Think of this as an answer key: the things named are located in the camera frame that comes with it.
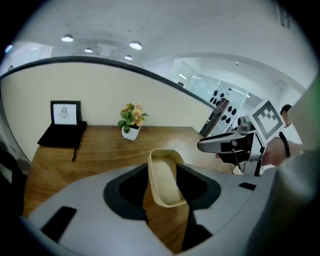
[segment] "black wristband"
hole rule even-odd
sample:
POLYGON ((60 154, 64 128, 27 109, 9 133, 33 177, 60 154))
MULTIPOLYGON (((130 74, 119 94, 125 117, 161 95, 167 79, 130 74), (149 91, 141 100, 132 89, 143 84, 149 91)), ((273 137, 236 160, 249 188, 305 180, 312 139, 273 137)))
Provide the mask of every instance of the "black wristband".
POLYGON ((281 138, 281 140, 284 143, 284 148, 285 148, 285 152, 286 152, 286 156, 290 157, 290 148, 289 148, 289 144, 288 141, 286 139, 286 136, 283 134, 282 131, 279 132, 279 137, 281 138))

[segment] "potted plant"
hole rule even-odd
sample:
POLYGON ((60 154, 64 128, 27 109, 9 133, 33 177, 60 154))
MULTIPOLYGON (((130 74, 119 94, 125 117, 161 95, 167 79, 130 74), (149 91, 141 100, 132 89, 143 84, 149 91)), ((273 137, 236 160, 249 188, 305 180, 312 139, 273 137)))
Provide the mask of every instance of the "potted plant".
POLYGON ((141 125, 146 121, 149 115, 143 113, 141 104, 132 103, 126 104, 125 108, 121 110, 120 116, 123 120, 118 122, 118 126, 122 129, 122 136, 128 140, 134 141, 140 131, 141 125))

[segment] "gray surface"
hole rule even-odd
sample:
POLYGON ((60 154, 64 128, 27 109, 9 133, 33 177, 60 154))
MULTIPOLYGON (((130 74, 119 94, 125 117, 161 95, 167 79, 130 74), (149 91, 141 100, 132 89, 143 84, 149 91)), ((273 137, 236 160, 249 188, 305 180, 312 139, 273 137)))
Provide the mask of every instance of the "gray surface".
POLYGON ((211 171, 191 164, 185 166, 205 175, 221 186, 219 198, 208 209, 195 210, 197 224, 203 225, 210 233, 215 234, 222 229, 241 210, 249 200, 253 191, 240 187, 243 182, 257 185, 260 178, 211 171))
MULTIPOLYGON (((255 190, 245 205, 230 219, 222 229, 214 233, 198 246, 186 251, 184 256, 214 255, 214 256, 241 256, 247 254, 249 237, 265 209, 276 169, 269 169, 262 177, 247 177, 260 179, 255 190)), ((211 225, 210 220, 196 216, 198 223, 211 225)))
POLYGON ((85 256, 172 255, 143 220, 123 219, 105 203, 110 180, 133 170, 129 166, 77 180, 35 209, 28 217, 41 229, 62 206, 77 209, 59 244, 85 256))
MULTIPOLYGON (((221 195, 208 209, 194 211, 197 224, 213 236, 179 255, 241 256, 258 252, 282 231, 288 219, 293 220, 314 199, 320 182, 318 158, 319 151, 291 157, 260 177, 185 164, 216 180, 221 195), (256 187, 253 191, 239 187, 242 182, 256 187)), ((137 166, 78 180, 41 204, 29 220, 40 229, 61 206, 69 206, 78 211, 60 239, 60 245, 67 249, 84 256, 172 255, 144 221, 119 217, 103 200, 106 183, 137 166)))
POLYGON ((45 248, 52 255, 59 256, 79 256, 80 254, 69 250, 63 246, 58 245, 55 241, 48 238, 44 233, 42 233, 35 225, 33 225, 26 218, 19 216, 19 220, 24 225, 25 229, 32 234, 36 239, 38 244, 45 248))

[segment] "yellow flower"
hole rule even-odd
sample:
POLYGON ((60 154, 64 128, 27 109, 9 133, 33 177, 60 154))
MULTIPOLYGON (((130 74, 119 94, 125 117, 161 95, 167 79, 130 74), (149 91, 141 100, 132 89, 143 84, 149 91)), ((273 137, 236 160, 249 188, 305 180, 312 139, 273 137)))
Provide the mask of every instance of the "yellow flower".
POLYGON ((144 120, 141 117, 139 117, 135 122, 137 126, 142 126, 143 123, 144 123, 144 120))
POLYGON ((139 108, 135 108, 132 113, 135 119, 138 119, 142 115, 142 110, 139 108))

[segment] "green leaves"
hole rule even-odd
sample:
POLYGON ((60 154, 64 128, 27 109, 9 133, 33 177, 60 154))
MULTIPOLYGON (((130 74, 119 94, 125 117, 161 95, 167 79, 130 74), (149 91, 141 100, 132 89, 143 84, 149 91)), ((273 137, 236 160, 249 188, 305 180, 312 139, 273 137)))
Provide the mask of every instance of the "green leaves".
POLYGON ((134 110, 135 109, 135 105, 133 105, 132 103, 129 103, 126 105, 126 107, 130 110, 134 110))
POLYGON ((131 121, 130 124, 131 124, 132 122, 136 121, 136 118, 134 117, 134 114, 133 114, 133 111, 132 111, 132 110, 129 110, 128 119, 131 121))
POLYGON ((121 111, 120 112, 120 116, 125 120, 128 119, 128 115, 129 115, 129 111, 121 111))
POLYGON ((130 131, 129 125, 125 124, 124 127, 123 127, 123 131, 127 134, 130 131))
POLYGON ((122 128, 122 126, 124 126, 125 123, 126 123, 126 120, 120 120, 120 121, 118 122, 118 127, 122 128))

